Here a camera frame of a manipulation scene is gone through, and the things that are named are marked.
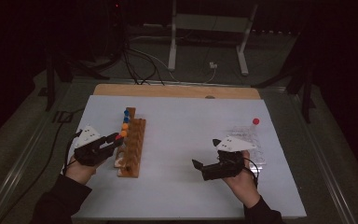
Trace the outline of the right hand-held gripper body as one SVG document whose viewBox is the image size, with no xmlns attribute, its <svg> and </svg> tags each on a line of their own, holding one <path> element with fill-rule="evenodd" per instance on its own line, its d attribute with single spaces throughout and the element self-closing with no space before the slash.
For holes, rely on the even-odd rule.
<svg viewBox="0 0 358 224">
<path fill-rule="evenodd" d="M 217 146 L 218 163 L 204 165 L 204 170 L 201 171 L 202 177 L 205 181 L 219 178 L 234 177 L 244 169 L 244 161 L 241 151 L 226 151 L 223 141 Z M 257 180 L 257 174 L 253 173 L 254 181 Z"/>
</svg>

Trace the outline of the person's left hand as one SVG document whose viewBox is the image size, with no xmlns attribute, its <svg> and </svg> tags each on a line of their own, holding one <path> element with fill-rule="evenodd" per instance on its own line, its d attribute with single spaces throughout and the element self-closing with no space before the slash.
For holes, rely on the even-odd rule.
<svg viewBox="0 0 358 224">
<path fill-rule="evenodd" d="M 72 156 L 63 175 L 79 184 L 86 185 L 102 164 L 104 164 L 104 161 L 94 166 L 82 165 Z"/>
</svg>

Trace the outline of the white metal stand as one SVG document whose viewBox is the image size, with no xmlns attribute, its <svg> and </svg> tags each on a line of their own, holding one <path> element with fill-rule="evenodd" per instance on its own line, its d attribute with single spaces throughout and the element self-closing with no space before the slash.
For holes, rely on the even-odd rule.
<svg viewBox="0 0 358 224">
<path fill-rule="evenodd" d="M 236 47 L 239 67 L 243 76 L 249 75 L 245 59 L 245 47 L 252 31 L 258 4 L 253 4 L 245 17 L 228 17 L 202 14 L 184 14 L 177 12 L 177 1 L 172 0 L 172 35 L 168 60 L 168 70 L 174 71 L 176 64 L 176 32 L 178 29 L 242 33 L 242 41 Z"/>
</svg>

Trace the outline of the black metal stand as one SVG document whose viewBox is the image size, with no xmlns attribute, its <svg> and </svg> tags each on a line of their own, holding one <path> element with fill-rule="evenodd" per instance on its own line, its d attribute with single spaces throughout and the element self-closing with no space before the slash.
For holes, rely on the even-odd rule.
<svg viewBox="0 0 358 224">
<path fill-rule="evenodd" d="M 70 66 L 85 72 L 88 76 L 95 79 L 107 80 L 108 77 L 102 76 L 93 69 L 69 56 L 56 46 L 46 47 L 46 75 L 47 86 L 45 95 L 47 96 L 46 110 L 49 111 L 55 103 L 55 75 L 58 75 L 63 82 L 71 82 L 73 75 Z"/>
<path fill-rule="evenodd" d="M 311 100 L 312 77 L 315 64 L 296 65 L 285 72 L 269 78 L 261 83 L 252 85 L 252 88 L 264 89 L 273 83 L 284 78 L 290 77 L 290 81 L 285 87 L 288 94 L 298 94 L 302 91 L 301 115 L 303 119 L 310 123 L 310 109 L 314 107 Z"/>
</svg>

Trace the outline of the wooden test tube rack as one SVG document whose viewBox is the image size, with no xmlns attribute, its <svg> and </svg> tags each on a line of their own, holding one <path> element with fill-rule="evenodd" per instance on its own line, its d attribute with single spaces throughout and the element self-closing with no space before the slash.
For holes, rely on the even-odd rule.
<svg viewBox="0 0 358 224">
<path fill-rule="evenodd" d="M 135 107 L 126 109 L 130 111 L 129 129 L 121 131 L 127 131 L 128 136 L 123 137 L 124 143 L 117 149 L 114 167 L 117 168 L 118 177 L 137 178 L 140 173 L 146 120 L 135 117 Z"/>
</svg>

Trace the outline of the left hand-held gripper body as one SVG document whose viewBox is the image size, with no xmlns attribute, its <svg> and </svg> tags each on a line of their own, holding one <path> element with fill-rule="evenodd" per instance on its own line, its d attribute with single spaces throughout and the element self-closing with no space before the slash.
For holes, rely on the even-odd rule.
<svg viewBox="0 0 358 224">
<path fill-rule="evenodd" d="M 93 127 L 86 125 L 74 146 L 75 159 L 82 165 L 94 166 L 111 157 L 114 150 L 108 146 L 113 142 L 107 142 L 107 136 L 102 136 Z"/>
</svg>

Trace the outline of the black computer tower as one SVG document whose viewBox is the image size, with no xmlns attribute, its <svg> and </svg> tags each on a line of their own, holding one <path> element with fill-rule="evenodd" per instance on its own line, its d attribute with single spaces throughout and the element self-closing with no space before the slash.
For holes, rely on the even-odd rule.
<svg viewBox="0 0 358 224">
<path fill-rule="evenodd" d="M 120 52 L 125 42 L 122 0 L 85 0 L 83 18 L 88 61 Z"/>
</svg>

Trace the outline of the person's right hand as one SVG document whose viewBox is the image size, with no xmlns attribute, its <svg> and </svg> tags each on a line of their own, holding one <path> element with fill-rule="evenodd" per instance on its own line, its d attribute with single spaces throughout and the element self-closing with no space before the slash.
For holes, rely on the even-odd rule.
<svg viewBox="0 0 358 224">
<path fill-rule="evenodd" d="M 252 208 L 259 202 L 260 194 L 256 188 L 253 173 L 249 170 L 250 153 L 247 150 L 244 150 L 242 156 L 244 169 L 242 169 L 238 175 L 234 177 L 226 177 L 223 181 L 246 208 Z"/>
</svg>

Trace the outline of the aluminium floor rail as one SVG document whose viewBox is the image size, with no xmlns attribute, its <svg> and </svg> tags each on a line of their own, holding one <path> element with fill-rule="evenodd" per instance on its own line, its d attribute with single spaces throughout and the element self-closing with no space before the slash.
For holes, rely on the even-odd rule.
<svg viewBox="0 0 358 224">
<path fill-rule="evenodd" d="M 320 173 L 323 177 L 324 183 L 329 191 L 330 197 L 337 209 L 338 215 L 342 221 L 342 224 L 358 224 L 355 220 L 353 212 L 348 206 L 348 202 L 342 192 L 340 185 L 337 182 L 337 179 L 334 176 L 334 173 L 329 165 L 327 158 L 324 155 L 322 145 L 320 144 L 317 136 L 311 128 L 310 123 L 307 123 L 302 116 L 301 106 L 302 103 L 296 95 L 288 95 L 292 106 L 294 107 L 296 116 L 300 119 L 300 126 L 305 132 L 305 135 L 310 140 L 310 147 L 315 159 L 315 162 L 320 170 Z"/>
<path fill-rule="evenodd" d="M 32 157 L 35 144 L 69 88 L 68 83 L 57 85 L 49 111 L 45 109 L 47 100 L 33 92 L 0 129 L 0 217 Z"/>
</svg>

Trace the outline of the clear plastic tube rack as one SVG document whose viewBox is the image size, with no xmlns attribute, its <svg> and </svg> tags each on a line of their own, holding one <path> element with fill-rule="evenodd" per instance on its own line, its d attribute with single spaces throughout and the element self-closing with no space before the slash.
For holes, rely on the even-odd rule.
<svg viewBox="0 0 358 224">
<path fill-rule="evenodd" d="M 257 173 L 263 169 L 266 165 L 266 160 L 264 159 L 264 151 L 261 147 L 257 131 L 254 133 L 250 130 L 250 126 L 234 126 L 230 131 L 230 135 L 246 142 L 252 143 L 255 145 L 254 149 L 249 149 L 250 153 L 250 169 Z"/>
</svg>

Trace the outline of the white table mat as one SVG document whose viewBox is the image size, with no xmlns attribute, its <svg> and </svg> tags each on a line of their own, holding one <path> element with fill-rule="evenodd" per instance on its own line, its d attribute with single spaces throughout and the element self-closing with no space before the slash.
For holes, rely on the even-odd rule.
<svg viewBox="0 0 358 224">
<path fill-rule="evenodd" d="M 264 101 L 92 95 L 79 124 L 102 135 L 114 133 L 128 106 L 146 121 L 140 174 L 119 177 L 108 159 L 88 183 L 92 192 L 77 219 L 242 217 L 242 205 L 228 186 L 220 179 L 204 180 L 192 162 L 215 163 L 213 140 L 251 125 L 253 119 L 260 120 L 255 131 L 266 161 L 259 175 L 260 194 L 284 217 L 306 215 Z"/>
</svg>

